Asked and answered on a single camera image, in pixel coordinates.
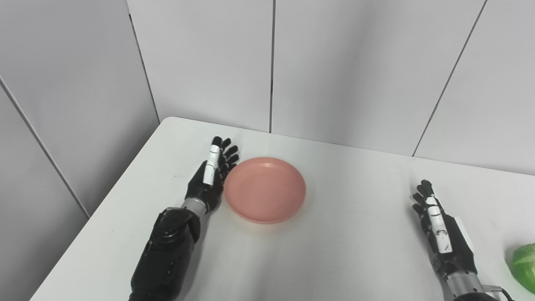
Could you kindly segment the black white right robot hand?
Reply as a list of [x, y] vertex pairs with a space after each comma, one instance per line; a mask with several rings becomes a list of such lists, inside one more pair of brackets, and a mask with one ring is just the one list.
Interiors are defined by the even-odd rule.
[[431, 262], [442, 278], [463, 272], [477, 274], [474, 253], [454, 217], [447, 214], [433, 190], [423, 179], [413, 194], [412, 208], [420, 218], [420, 226], [432, 252]]

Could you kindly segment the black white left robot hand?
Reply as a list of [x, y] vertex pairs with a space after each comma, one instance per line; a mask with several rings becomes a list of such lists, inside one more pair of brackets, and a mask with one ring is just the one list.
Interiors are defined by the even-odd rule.
[[239, 161], [238, 150], [230, 138], [215, 136], [212, 139], [207, 160], [188, 184], [182, 208], [202, 217], [218, 206], [225, 180]]

